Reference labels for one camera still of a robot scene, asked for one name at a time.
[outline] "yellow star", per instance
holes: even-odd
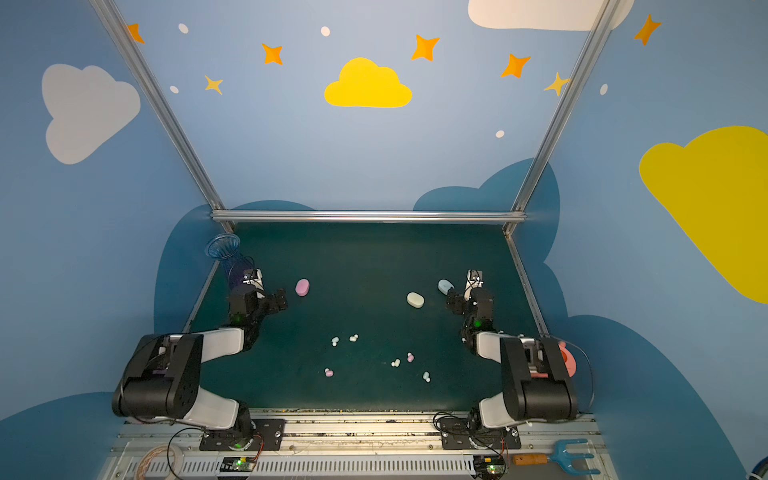
[[[648,19],[645,21],[645,25],[643,25],[643,28],[640,29],[640,31],[635,35],[636,40],[642,40],[643,45],[648,45],[648,39],[650,38],[650,34],[654,33],[654,31],[661,26],[661,22],[654,22],[653,19],[651,19],[650,15],[648,15]]]
[[[507,69],[504,70],[504,73],[502,73],[502,78],[506,77],[507,75],[514,75],[517,78],[520,78],[520,75],[523,74],[523,67],[525,66],[525,62],[530,60],[531,57],[528,58],[517,58],[512,54],[509,54],[509,65],[507,65]]]
[[[126,25],[128,27],[128,31],[131,33],[131,37],[134,38],[135,41],[139,43],[144,43],[144,39],[139,35],[139,24],[134,23],[133,25]]]
[[[221,83],[223,80],[219,81],[213,81],[210,78],[208,78],[208,75],[205,76],[205,79],[208,80],[208,86],[205,87],[206,90],[215,90],[219,92],[219,95],[221,95],[221,90],[219,90],[219,83]]]
[[[278,65],[282,65],[283,61],[280,60],[280,50],[283,50],[283,47],[267,47],[265,44],[261,44],[262,47],[264,47],[264,51],[266,52],[266,58],[264,58],[264,64],[268,63],[276,63]]]
[[[556,91],[558,93],[558,97],[559,97],[560,96],[560,90],[563,88],[563,85],[567,84],[569,81],[571,81],[571,79],[570,78],[566,78],[565,80],[563,80],[562,78],[560,78],[560,72],[554,74],[554,76],[555,76],[554,83],[552,85],[546,87],[544,89],[544,91],[554,90],[554,91]]]
[[[432,40],[425,40],[424,38],[416,36],[416,51],[413,52],[413,56],[411,57],[411,60],[416,60],[417,58],[426,58],[429,61],[432,61],[432,49],[435,48],[435,45],[437,45],[439,38],[433,38]]]

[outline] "white foam piece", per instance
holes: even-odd
[[[448,280],[443,279],[437,282],[437,290],[440,290],[440,293],[443,295],[448,295],[448,290],[453,288],[453,283],[450,283]]]
[[[410,306],[415,308],[422,308],[424,306],[424,297],[416,292],[409,293],[406,300],[408,300]]]

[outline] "pink oval object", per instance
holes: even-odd
[[[571,355],[571,352],[565,348],[565,342],[560,342],[558,345],[560,346],[560,353],[562,354],[563,360],[565,361],[565,368],[568,370],[568,376],[575,375],[576,359],[573,355]]]
[[[305,296],[310,292],[310,281],[306,278],[302,278],[299,280],[299,282],[296,284],[296,293],[299,296]]]

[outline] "wooden handle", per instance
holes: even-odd
[[[515,465],[543,465],[544,463],[547,463],[547,456],[541,453],[515,455],[512,457],[512,463]]]

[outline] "yellow cloud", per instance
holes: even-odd
[[[768,135],[723,127],[686,147],[658,144],[640,176],[733,288],[768,303]]]
[[[348,61],[339,81],[326,87],[326,101],[337,107],[402,107],[412,96],[394,70],[379,67],[368,58]]]

